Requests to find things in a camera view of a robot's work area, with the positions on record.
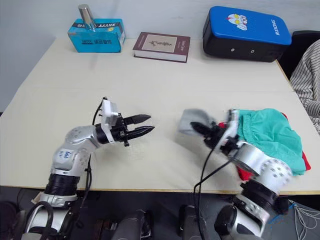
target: red cloth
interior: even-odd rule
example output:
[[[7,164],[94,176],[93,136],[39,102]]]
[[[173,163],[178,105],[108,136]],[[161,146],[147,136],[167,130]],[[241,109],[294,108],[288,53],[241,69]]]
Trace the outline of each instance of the red cloth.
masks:
[[[220,122],[219,124],[218,124],[218,126],[220,127],[220,128],[226,128],[226,124],[224,123],[224,122]],[[306,169],[306,171],[309,171],[310,169],[311,169],[311,166],[310,166],[310,164],[309,164],[309,162],[308,162],[308,160],[307,160],[307,157],[306,157],[306,155],[305,155],[305,153],[304,152],[302,152],[302,158],[303,158],[303,160],[304,160],[304,164],[305,164],[305,169]],[[238,174],[239,174],[239,177],[241,178],[241,180],[243,180],[243,181],[247,181],[247,180],[249,180],[249,178],[253,175],[251,172],[249,172],[249,171],[245,171],[245,170],[243,170],[243,169],[241,169],[240,167],[236,167],[236,169],[237,169],[237,171],[238,171]]]

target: white wall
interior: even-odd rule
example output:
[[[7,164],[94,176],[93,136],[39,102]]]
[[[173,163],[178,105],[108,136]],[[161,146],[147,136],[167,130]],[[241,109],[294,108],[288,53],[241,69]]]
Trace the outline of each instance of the white wall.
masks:
[[[320,31],[320,0],[0,0],[0,112],[54,39],[67,35],[83,3],[96,18],[122,18],[128,38],[149,31],[201,39],[216,5],[277,15],[291,32]]]

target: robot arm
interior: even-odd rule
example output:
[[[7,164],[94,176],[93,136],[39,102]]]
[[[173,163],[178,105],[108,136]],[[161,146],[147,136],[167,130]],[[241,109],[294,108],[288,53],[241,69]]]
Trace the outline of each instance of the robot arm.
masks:
[[[195,131],[204,136],[205,144],[216,153],[223,153],[236,166],[253,173],[242,183],[242,193],[236,195],[232,205],[218,214],[214,228],[222,240],[259,239],[270,217],[269,212],[280,189],[291,177],[290,167],[279,159],[264,154],[257,147],[238,139],[237,110],[230,110],[226,128],[192,122]]]
[[[123,118],[117,106],[106,98],[102,100],[101,108],[100,124],[72,129],[54,153],[49,182],[44,192],[40,193],[39,204],[25,220],[22,239],[41,239],[49,219],[48,210],[43,209],[44,205],[46,209],[51,206],[53,210],[50,235],[56,239],[67,238],[79,212],[79,207],[74,204],[78,199],[77,184],[88,166],[91,153],[108,143],[124,142],[127,147],[128,140],[141,137],[154,129],[154,126],[140,126],[132,131],[127,128],[128,125],[144,122],[151,117],[149,115]]]

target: cartoon sticker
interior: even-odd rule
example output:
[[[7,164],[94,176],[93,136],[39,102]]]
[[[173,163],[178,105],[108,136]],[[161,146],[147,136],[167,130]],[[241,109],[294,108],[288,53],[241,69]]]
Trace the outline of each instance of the cartoon sticker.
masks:
[[[238,14],[230,14],[227,17],[227,19],[230,23],[235,24],[238,29],[241,29],[243,31],[246,31],[248,29],[247,28],[248,20],[246,16],[238,15]]]

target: black chair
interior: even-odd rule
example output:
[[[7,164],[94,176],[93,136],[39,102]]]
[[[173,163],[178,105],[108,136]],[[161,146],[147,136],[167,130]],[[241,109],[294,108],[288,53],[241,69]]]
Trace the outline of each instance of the black chair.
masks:
[[[286,49],[279,60],[288,79],[290,79],[308,47],[319,39],[320,31],[306,30],[293,32],[291,45]]]

